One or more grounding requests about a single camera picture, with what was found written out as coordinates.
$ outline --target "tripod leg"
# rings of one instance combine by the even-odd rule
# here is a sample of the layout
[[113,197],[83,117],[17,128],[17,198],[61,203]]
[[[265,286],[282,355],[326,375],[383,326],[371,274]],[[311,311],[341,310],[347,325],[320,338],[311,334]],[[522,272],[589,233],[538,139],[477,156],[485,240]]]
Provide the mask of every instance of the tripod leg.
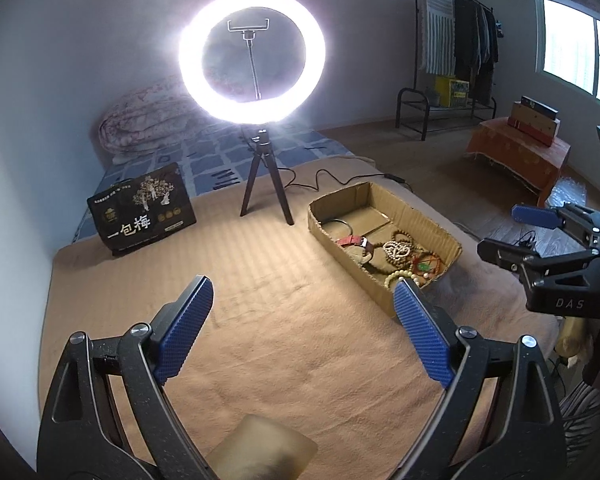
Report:
[[278,169],[276,159],[271,155],[271,153],[265,153],[263,157],[264,162],[267,165],[267,169],[269,170],[269,174],[271,175],[271,179],[273,180],[273,187],[276,188],[276,195],[278,196],[278,202],[280,202],[282,212],[285,214],[286,223],[293,225],[294,218],[291,216],[289,202],[286,200],[285,188],[282,185],[282,179],[280,179],[280,170]]
[[242,209],[240,210],[240,216],[247,214],[247,208],[249,207],[249,199],[251,198],[251,191],[253,190],[253,183],[256,180],[258,174],[258,167],[260,166],[260,154],[255,153],[253,160],[251,161],[251,169],[249,170],[249,177],[247,179],[247,189],[244,190],[244,198],[242,199]]

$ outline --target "orange tablecloth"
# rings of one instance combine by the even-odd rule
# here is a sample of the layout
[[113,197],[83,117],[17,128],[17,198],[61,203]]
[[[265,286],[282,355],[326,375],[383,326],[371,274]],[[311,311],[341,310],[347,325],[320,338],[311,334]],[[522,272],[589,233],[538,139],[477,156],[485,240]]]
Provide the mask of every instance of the orange tablecloth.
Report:
[[480,153],[522,177],[539,191],[538,206],[544,207],[566,164],[570,149],[570,145],[558,137],[551,146],[545,146],[509,126],[506,117],[500,117],[484,121],[476,127],[466,153]]

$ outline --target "ring light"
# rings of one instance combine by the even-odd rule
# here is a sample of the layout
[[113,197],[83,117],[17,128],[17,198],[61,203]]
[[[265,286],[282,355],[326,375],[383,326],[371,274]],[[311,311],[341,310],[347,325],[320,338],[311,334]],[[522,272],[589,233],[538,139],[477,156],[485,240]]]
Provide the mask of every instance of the ring light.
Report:
[[[298,81],[282,95],[239,103],[221,96],[206,81],[202,59],[211,30],[225,17],[249,7],[266,7],[284,14],[300,30],[306,57]],[[180,70],[195,101],[215,118],[240,124],[280,121],[311,95],[324,67],[324,36],[311,13],[295,0],[215,0],[200,10],[180,39]]]

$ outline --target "mattress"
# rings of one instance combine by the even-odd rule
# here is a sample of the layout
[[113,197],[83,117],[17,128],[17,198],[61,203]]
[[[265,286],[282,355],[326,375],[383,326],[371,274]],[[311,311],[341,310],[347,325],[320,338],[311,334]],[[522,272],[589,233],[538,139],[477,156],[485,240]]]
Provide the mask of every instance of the mattress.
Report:
[[[172,162],[179,164],[190,198],[234,186],[247,180],[249,175],[253,151],[247,140],[248,133],[246,128],[231,124],[219,134],[202,132],[197,134],[195,139],[183,140],[155,153],[130,160],[126,164],[111,166],[94,194],[121,180],[158,170]],[[336,140],[328,139],[314,130],[302,128],[296,123],[273,128],[269,136],[280,168],[292,168],[331,155],[352,155]],[[265,173],[267,169],[261,164],[258,176]],[[87,209],[73,241],[77,242],[96,234],[93,217]]]
[[[313,183],[327,169],[342,182],[373,174],[352,158],[314,160],[296,168]],[[476,243],[399,184],[371,180],[422,211],[462,244],[462,254],[425,293],[455,322],[489,338],[531,333],[550,350],[554,317],[528,312],[516,277],[480,260]],[[307,228],[311,201],[341,186],[326,174],[320,192],[290,187],[296,224],[288,226],[270,178],[256,180],[251,211],[238,215],[245,184],[192,200],[198,223],[114,258],[93,237],[56,254],[40,353],[45,399],[71,333],[118,336],[149,321],[196,274],[214,284],[214,306],[180,374],[165,386],[184,428],[206,456],[254,413],[318,444],[301,480],[385,480],[416,439],[442,392],[429,379],[404,329],[386,316]],[[150,460],[124,389],[116,403],[136,454]],[[486,386],[465,440],[475,445],[488,408]]]

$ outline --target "tripod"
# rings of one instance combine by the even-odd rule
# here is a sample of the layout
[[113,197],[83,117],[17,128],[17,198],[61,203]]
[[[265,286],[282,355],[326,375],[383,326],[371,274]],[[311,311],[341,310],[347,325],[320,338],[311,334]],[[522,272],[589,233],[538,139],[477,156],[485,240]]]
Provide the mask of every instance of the tripod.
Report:
[[[260,86],[258,85],[256,66],[253,62],[253,39],[256,37],[257,30],[267,30],[269,28],[268,18],[266,19],[266,22],[266,25],[256,25],[254,27],[232,27],[231,20],[229,20],[226,24],[229,32],[241,32],[243,40],[247,42],[256,101],[259,101],[262,97],[260,95]],[[256,136],[251,137],[251,140],[255,144],[255,153],[253,154],[253,160],[251,161],[251,169],[249,170],[249,177],[247,179],[247,189],[244,191],[244,199],[242,200],[242,209],[240,210],[240,216],[245,216],[247,214],[247,209],[249,207],[249,199],[251,198],[251,191],[253,190],[253,184],[258,174],[260,161],[263,161],[264,165],[269,170],[269,174],[273,181],[273,186],[276,189],[278,201],[280,202],[280,207],[282,208],[282,212],[285,215],[286,223],[289,225],[293,225],[294,218],[291,215],[291,209],[289,209],[289,202],[286,200],[285,188],[282,185],[282,179],[280,179],[280,170],[278,169],[278,165],[276,164],[276,157],[273,153],[273,148],[269,139],[269,133],[266,131],[266,129],[261,128]]]

